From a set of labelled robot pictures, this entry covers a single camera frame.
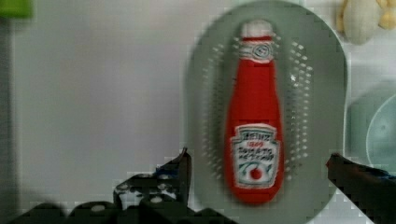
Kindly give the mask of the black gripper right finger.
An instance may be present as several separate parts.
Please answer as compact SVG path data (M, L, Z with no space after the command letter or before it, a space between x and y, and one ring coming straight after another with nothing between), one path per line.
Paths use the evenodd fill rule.
M326 162L328 179L374 224L395 224L396 183L389 172L333 153Z

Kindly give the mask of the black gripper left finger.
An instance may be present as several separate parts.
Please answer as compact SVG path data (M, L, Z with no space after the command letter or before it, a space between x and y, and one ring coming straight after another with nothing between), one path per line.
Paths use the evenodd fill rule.
M114 188L117 224L178 224L192 216L190 186L191 156L184 147L154 172L133 175Z

